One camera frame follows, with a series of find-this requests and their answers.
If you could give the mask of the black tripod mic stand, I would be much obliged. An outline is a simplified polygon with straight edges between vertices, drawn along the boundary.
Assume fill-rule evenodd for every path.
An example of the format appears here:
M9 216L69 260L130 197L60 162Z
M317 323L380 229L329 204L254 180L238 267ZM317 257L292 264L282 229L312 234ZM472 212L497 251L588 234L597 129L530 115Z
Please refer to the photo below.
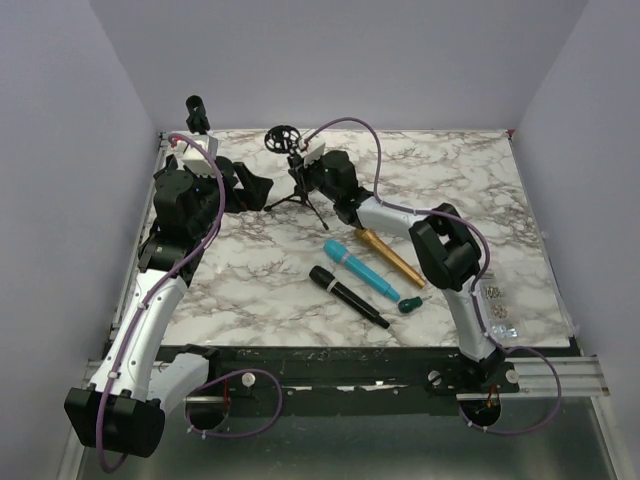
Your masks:
M302 135L299 130L290 125L274 126L265 134L264 145L266 149L271 153L287 156L287 162L289 165L288 173L294 180L295 185L292 194L283 197L270 205L266 205L264 207L264 211L271 212L276 206L285 202L296 203L312 210L319 219L322 227L325 230L329 230L329 226L309 199L310 190L306 186L303 173L304 160L301 156L301 140Z

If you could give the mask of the gold microphone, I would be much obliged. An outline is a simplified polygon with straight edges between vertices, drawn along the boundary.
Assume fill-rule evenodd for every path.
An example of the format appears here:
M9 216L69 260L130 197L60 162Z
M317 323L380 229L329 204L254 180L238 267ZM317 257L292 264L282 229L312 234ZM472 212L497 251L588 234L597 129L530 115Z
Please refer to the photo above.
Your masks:
M370 229L355 229L354 236L371 250L376 252L381 258L389 263L397 272L401 273L418 289L426 287L426 280L409 263L398 255L389 245L387 245L378 235Z

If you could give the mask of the blue microphone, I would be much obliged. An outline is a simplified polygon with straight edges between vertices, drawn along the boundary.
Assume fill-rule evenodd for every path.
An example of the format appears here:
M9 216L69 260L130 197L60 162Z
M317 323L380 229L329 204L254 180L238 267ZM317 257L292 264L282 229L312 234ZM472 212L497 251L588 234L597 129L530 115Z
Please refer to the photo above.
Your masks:
M399 293L382 276L353 255L342 243L329 239L325 242L323 250L331 260L344 266L385 298L395 303L400 301Z

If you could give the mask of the black microphone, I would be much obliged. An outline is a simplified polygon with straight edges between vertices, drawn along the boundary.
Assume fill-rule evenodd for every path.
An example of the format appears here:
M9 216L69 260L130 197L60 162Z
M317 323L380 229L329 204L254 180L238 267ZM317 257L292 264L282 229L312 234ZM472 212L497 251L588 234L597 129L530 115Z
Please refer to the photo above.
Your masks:
M363 318L385 330L390 323L382 317L378 310L359 297L355 292L343 285L332 273L319 265L315 265L309 272L309 278L318 287L342 301L349 308Z

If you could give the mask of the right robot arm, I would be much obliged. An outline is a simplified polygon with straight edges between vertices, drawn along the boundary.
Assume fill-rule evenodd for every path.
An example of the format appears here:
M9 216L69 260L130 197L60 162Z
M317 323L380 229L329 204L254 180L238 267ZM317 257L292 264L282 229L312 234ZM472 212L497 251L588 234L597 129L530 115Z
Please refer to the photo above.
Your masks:
M379 201L358 183L355 165L344 151L332 150L312 161L294 148L287 152L289 174L303 192L318 191L328 198L346 225L387 233L409 240L426 279L440 289L458 331L459 350L470 361L460 367L460 379L480 392L496 380L488 359L496 346L478 315L482 312L474 292L479 278L481 249L457 210L443 203L418 213Z

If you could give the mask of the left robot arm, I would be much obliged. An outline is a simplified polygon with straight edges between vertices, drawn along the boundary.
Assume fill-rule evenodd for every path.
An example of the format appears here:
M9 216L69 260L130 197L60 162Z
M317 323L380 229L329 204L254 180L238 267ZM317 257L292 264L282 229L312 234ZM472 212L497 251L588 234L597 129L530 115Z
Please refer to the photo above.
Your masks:
M100 455L147 458L167 416L190 394L221 394L210 411L196 408L195 430L211 436L230 413L231 374L215 347L188 345L160 372L157 354L204 249L220 229L218 215L260 211L274 185L244 163L219 156L221 173L198 175L174 156L154 175L156 218L138 252L133 295L115 340L84 388L69 390L64 410L80 443Z

